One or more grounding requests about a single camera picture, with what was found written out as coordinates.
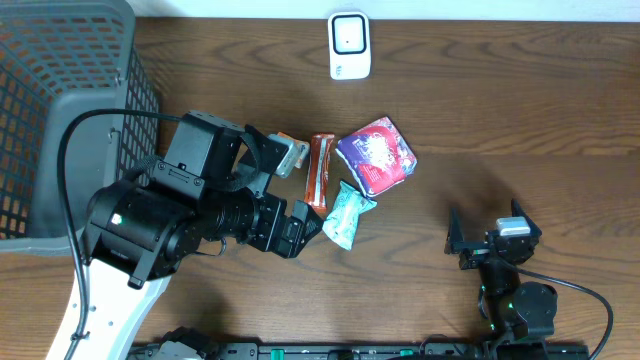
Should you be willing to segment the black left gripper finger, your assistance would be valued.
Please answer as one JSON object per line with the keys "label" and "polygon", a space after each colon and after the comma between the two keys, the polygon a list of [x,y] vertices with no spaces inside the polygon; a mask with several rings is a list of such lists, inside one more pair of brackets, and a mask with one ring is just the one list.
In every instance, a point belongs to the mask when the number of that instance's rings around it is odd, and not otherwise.
{"label": "black left gripper finger", "polygon": [[288,135],[270,134],[268,138],[286,147],[283,158],[276,168],[275,174],[280,178],[287,178],[298,161],[298,145],[295,140]]}
{"label": "black left gripper finger", "polygon": [[297,257],[309,241],[322,230],[324,220],[313,207],[297,200],[282,232],[282,256]]}

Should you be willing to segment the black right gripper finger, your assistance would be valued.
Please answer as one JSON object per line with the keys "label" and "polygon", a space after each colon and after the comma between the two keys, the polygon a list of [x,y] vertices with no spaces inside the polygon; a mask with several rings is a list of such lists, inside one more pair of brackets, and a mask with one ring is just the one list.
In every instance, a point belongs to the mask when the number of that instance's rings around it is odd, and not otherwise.
{"label": "black right gripper finger", "polygon": [[522,209],[519,202],[513,198],[511,200],[511,214],[513,217],[523,217],[530,228],[530,236],[531,237],[540,237],[542,235],[541,229],[536,225],[536,223],[526,214],[526,212]]}
{"label": "black right gripper finger", "polygon": [[459,254],[464,249],[464,234],[460,224],[460,218],[455,208],[450,210],[449,227],[446,237],[444,253]]}

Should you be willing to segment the small orange snack packet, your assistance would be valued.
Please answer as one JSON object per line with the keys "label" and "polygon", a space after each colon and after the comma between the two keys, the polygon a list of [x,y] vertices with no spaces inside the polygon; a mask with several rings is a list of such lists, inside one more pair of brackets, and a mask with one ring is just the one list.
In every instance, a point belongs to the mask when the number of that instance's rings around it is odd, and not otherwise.
{"label": "small orange snack packet", "polygon": [[296,145],[296,147],[298,148],[298,158],[295,164],[295,167],[298,169],[301,169],[307,156],[309,155],[309,151],[310,151],[310,144],[306,141],[302,141],[299,139],[296,139],[294,137],[289,136],[288,134],[284,133],[284,132],[278,132],[277,133],[278,136],[292,140],[294,142],[294,144]]}

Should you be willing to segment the mint green snack packet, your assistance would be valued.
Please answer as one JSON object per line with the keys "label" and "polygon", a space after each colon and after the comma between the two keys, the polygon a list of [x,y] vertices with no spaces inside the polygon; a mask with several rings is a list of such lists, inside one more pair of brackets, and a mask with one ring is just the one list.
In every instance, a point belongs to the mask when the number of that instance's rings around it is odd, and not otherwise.
{"label": "mint green snack packet", "polygon": [[325,235],[344,250],[351,251],[361,214],[374,209],[377,202],[342,180],[330,214],[324,221]]}

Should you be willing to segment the orange red long snack packet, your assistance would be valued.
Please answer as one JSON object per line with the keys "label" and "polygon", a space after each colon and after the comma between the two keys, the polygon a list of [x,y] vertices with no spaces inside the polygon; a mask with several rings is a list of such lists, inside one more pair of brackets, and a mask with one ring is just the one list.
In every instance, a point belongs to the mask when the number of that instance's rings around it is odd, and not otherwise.
{"label": "orange red long snack packet", "polygon": [[326,193],[329,182],[330,152],[334,139],[333,133],[317,133],[311,138],[304,201],[319,214],[327,212]]}

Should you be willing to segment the purple red snack packet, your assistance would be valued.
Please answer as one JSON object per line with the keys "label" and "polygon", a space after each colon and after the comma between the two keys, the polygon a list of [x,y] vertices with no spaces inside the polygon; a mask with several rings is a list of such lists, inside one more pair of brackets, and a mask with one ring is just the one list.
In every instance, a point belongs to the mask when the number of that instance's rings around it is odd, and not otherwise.
{"label": "purple red snack packet", "polygon": [[416,155],[387,116],[340,139],[336,153],[369,198],[405,181],[418,164]]}

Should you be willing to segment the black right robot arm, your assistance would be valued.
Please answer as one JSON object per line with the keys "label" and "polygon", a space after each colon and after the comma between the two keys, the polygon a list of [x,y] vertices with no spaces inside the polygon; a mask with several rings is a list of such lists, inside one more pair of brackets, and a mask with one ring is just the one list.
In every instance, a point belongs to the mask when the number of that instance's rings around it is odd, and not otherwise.
{"label": "black right robot arm", "polygon": [[542,340],[555,332],[556,290],[520,280],[520,266],[534,255],[541,235],[516,200],[511,201],[511,215],[497,219],[482,241],[467,241],[457,211],[450,212],[444,252],[459,257],[460,269],[479,271],[479,308],[508,342]]}

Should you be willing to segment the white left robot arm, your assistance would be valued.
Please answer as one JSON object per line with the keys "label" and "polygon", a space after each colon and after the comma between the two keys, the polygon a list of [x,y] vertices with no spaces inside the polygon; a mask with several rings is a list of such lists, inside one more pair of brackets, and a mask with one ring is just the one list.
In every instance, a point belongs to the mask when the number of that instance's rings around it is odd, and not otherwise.
{"label": "white left robot arm", "polygon": [[56,175],[75,276],[50,358],[129,356],[146,315],[203,241],[233,238],[290,259],[321,231],[309,204],[268,192],[293,142],[197,111],[177,124],[165,156],[144,158],[93,195],[82,230],[66,184],[76,124],[64,130]]}

